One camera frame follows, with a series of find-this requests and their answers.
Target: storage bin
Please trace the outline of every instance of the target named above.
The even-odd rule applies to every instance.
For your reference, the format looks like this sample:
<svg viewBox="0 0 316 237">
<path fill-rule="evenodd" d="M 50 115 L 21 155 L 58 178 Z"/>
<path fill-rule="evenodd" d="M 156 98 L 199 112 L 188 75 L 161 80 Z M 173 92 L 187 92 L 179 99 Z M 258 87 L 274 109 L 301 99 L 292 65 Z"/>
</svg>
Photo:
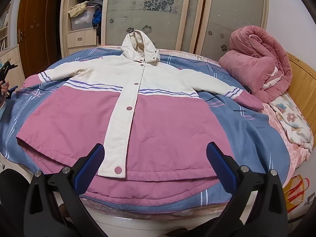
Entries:
<svg viewBox="0 0 316 237">
<path fill-rule="evenodd" d="M 92 26 L 93 14 L 96 7 L 87 7 L 83 13 L 76 17 L 71 18 L 72 30 L 78 30 L 83 28 L 90 28 Z"/>
</svg>

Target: silver bolt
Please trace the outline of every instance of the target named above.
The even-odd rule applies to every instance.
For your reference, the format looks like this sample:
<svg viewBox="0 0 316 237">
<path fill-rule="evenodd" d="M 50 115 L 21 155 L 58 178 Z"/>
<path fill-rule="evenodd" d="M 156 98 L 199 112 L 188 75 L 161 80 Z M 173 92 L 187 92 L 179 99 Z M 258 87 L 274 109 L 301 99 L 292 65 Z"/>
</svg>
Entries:
<svg viewBox="0 0 316 237">
<path fill-rule="evenodd" d="M 69 167 L 64 167 L 63 169 L 62 169 L 62 172 L 64 173 L 64 174 L 68 174 L 69 172 L 70 172 L 70 168 Z"/>
<path fill-rule="evenodd" d="M 272 170 L 270 171 L 270 173 L 271 173 L 271 175 L 273 175 L 273 176 L 276 176 L 276 175 L 277 175 L 277 171 L 274 170 L 274 169 L 272 169 Z"/>
<path fill-rule="evenodd" d="M 247 166 L 241 166 L 240 169 L 244 173 L 247 173 L 249 171 L 249 168 Z"/>
<path fill-rule="evenodd" d="M 36 177 L 39 177 L 41 174 L 42 174 L 42 171 L 36 171 L 34 175 L 35 175 Z"/>
</svg>

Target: wooden headboard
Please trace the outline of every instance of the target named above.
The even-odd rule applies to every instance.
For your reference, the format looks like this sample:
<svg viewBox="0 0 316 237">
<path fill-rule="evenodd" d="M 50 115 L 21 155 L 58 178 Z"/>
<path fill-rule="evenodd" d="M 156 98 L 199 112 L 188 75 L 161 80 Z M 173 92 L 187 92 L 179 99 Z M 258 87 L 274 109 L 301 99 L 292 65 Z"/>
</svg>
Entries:
<svg viewBox="0 0 316 237">
<path fill-rule="evenodd" d="M 316 138 L 316 71 L 288 53 L 293 78 L 288 92 L 302 112 Z"/>
</svg>

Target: button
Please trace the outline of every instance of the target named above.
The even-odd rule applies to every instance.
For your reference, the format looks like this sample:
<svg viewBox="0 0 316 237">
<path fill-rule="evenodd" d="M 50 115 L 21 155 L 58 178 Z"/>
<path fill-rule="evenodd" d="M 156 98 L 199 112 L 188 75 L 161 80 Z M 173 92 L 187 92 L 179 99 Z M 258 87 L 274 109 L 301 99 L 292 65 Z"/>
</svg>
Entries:
<svg viewBox="0 0 316 237">
<path fill-rule="evenodd" d="M 117 166 L 115 169 L 114 169 L 114 172 L 116 174 L 121 174 L 122 173 L 122 168 L 120 166 Z"/>
</svg>

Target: blue blanket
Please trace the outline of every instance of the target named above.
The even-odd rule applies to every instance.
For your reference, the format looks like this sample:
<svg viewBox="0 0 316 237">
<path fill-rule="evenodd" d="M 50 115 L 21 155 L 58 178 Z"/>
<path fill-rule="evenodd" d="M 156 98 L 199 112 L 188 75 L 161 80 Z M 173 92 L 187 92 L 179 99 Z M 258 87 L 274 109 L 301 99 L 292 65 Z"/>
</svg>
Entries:
<svg viewBox="0 0 316 237">
<path fill-rule="evenodd" d="M 94 48 L 80 51 L 64 58 L 49 67 L 52 69 L 64 62 L 89 60 L 107 55 L 120 55 L 121 51 Z M 194 69 L 214 76 L 225 83 L 244 89 L 224 69 L 203 61 L 161 55 L 161 61 L 177 68 Z M 0 152 L 8 160 L 23 164 L 32 172 L 39 170 L 32 159 L 17 144 L 16 134 L 27 117 L 39 104 L 51 95 L 67 79 L 43 83 L 33 88 L 26 88 L 12 95 L 7 100 L 0 119 Z M 239 165 L 247 165 L 252 171 L 267 172 L 276 169 L 283 183 L 287 177 L 290 156 L 279 133 L 268 123 L 268 116 L 244 108 L 227 97 L 199 92 L 206 101 L 226 132 L 235 160 Z M 220 183 L 190 198 L 162 206 L 121 205 L 82 196 L 112 208 L 138 213 L 168 213 L 203 205 L 228 202 L 231 195 L 226 193 Z"/>
</svg>

